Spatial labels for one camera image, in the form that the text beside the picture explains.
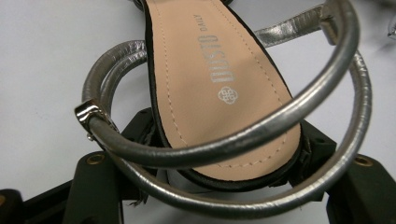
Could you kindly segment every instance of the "brand logo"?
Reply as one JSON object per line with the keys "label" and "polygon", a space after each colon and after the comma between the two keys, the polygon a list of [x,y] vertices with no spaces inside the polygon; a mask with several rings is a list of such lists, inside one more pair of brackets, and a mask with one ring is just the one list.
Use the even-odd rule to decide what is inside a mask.
{"label": "brand logo", "polygon": [[[211,34],[202,16],[194,15],[194,18],[201,33],[197,38],[198,43],[206,59],[208,74],[212,83],[234,82],[231,66],[218,37]],[[218,97],[227,105],[232,105],[238,99],[238,93],[225,86],[219,91]]]}
{"label": "brand logo", "polygon": [[226,86],[221,88],[221,90],[218,93],[218,97],[221,101],[224,101],[227,105],[233,105],[236,99],[238,99],[238,92]]}

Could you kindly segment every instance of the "insole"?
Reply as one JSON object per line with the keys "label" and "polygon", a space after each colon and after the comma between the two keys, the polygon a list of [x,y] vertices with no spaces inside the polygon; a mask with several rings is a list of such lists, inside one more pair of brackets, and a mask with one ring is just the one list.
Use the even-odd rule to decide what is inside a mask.
{"label": "insole", "polygon": [[[158,110],[172,148],[236,133],[291,99],[247,28],[220,0],[147,0]],[[249,180],[287,163],[296,126],[237,158],[194,168],[220,180]]]}

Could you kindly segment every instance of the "gray background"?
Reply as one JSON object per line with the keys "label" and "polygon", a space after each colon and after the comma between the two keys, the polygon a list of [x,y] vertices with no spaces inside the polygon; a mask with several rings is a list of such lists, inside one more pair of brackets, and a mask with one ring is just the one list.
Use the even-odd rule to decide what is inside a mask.
{"label": "gray background", "polygon": [[[234,0],[231,7],[257,30],[320,4],[317,0]],[[374,114],[361,153],[396,177],[396,42],[386,37],[395,10],[354,0],[361,23],[360,51],[374,86]],[[23,199],[73,178],[77,161],[99,150],[89,142],[73,110],[96,59],[113,46],[144,38],[144,16],[134,4],[117,1],[0,1],[0,189],[19,189]],[[332,47],[316,32],[268,49],[293,94],[321,69]],[[345,133],[353,92],[346,76],[307,120],[337,142]],[[122,130],[132,115],[149,107],[147,68],[120,84],[112,118]],[[263,189],[257,197],[282,189]],[[226,221],[179,211],[153,198],[125,206],[127,223],[328,223],[325,202],[255,221]]]}

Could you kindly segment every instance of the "metal buckle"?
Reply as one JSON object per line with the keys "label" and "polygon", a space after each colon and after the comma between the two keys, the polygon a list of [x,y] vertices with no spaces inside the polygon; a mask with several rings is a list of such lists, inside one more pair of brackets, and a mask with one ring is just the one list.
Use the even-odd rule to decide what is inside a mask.
{"label": "metal buckle", "polygon": [[102,148],[104,147],[97,141],[97,139],[93,136],[91,132],[89,122],[92,116],[96,116],[97,118],[104,120],[112,129],[114,129],[118,133],[120,132],[116,124],[114,124],[111,117],[107,114],[107,112],[95,99],[86,101],[83,104],[76,107],[75,114],[79,123],[87,131],[87,138],[90,141],[96,141],[99,144],[99,146]]}

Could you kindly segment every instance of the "stitching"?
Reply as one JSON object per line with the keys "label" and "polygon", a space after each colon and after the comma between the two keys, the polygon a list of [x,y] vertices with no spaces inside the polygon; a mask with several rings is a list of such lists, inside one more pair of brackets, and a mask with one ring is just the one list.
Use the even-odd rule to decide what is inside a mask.
{"label": "stitching", "polygon": [[273,154],[269,155],[268,157],[265,157],[265,158],[263,158],[263,159],[261,159],[259,161],[251,161],[251,162],[248,162],[248,163],[245,163],[245,164],[233,164],[233,165],[216,164],[216,165],[219,168],[238,168],[238,167],[239,168],[245,168],[245,167],[248,167],[248,166],[254,166],[254,165],[257,165],[259,163],[264,163],[265,161],[271,160],[275,156],[275,154],[278,153],[282,149],[283,146],[285,146],[286,141],[288,140],[288,133],[285,133],[284,135],[285,135],[285,137],[282,140],[282,144],[276,149],[276,151],[274,151]]}
{"label": "stitching", "polygon": [[181,135],[181,132],[180,132],[180,130],[179,130],[178,126],[177,126],[177,123],[176,123],[176,117],[175,117],[175,114],[174,114],[174,108],[172,107],[171,93],[170,93],[170,88],[169,88],[169,67],[168,67],[168,57],[167,57],[168,54],[167,54],[166,41],[165,41],[165,31],[163,29],[163,17],[161,16],[160,10],[157,7],[156,1],[152,0],[152,2],[155,5],[158,17],[160,18],[161,34],[163,36],[163,52],[164,52],[164,55],[165,55],[166,90],[167,90],[168,104],[169,104],[169,108],[171,110],[171,116],[172,116],[173,124],[175,125],[175,128],[176,128],[176,131],[178,133],[178,136],[179,136],[180,140],[187,147],[189,144],[187,144],[186,140],[184,140],[183,136]]}
{"label": "stitching", "polygon": [[[268,76],[268,74],[267,74],[267,71],[262,67],[262,64],[261,64],[260,61],[257,59],[256,55],[254,55],[253,50],[251,50],[250,46],[248,45],[248,42],[247,42],[247,41],[245,40],[245,38],[241,35],[241,33],[239,33],[239,31],[236,29],[236,27],[233,25],[233,23],[227,18],[227,16],[219,9],[219,7],[215,4],[215,2],[214,2],[213,0],[211,0],[211,2],[212,2],[212,4],[213,4],[213,6],[218,10],[218,12],[221,13],[221,15],[224,17],[224,19],[226,19],[227,22],[233,27],[233,29],[236,31],[236,33],[239,35],[239,37],[241,37],[242,41],[245,43],[245,46],[246,46],[247,49],[250,51],[250,54],[253,56],[254,60],[255,60],[256,63],[257,63],[257,65],[258,65],[258,66],[260,67],[260,69],[264,72],[264,74],[265,74],[267,80],[270,82],[271,87],[272,87],[272,89],[273,89],[273,91],[274,91],[274,94],[275,94],[276,97],[277,97],[277,101],[279,102],[280,105],[283,105],[282,102],[281,102],[281,100],[280,100],[280,96],[279,96],[279,94],[277,93],[277,90],[276,90],[276,88],[275,88],[275,86],[274,86],[274,83],[272,82],[271,78],[269,78],[269,76]],[[221,164],[216,164],[216,165],[217,165],[218,167],[220,167],[220,168],[235,168],[235,167],[245,168],[245,167],[248,167],[248,166],[254,166],[254,165],[256,165],[256,164],[259,164],[259,163],[263,163],[263,162],[265,162],[265,161],[268,161],[268,160],[272,159],[272,158],[275,156],[275,154],[278,153],[278,152],[282,149],[282,147],[286,144],[286,141],[287,141],[287,139],[288,139],[288,132],[285,132],[284,136],[285,136],[285,137],[284,137],[283,140],[282,140],[282,144],[277,148],[277,150],[276,150],[273,154],[271,154],[270,156],[268,156],[268,157],[266,157],[266,158],[264,158],[264,159],[262,159],[262,160],[259,160],[259,161],[252,161],[252,162],[248,162],[248,163],[246,163],[246,164],[234,164],[234,165],[221,165]]]}

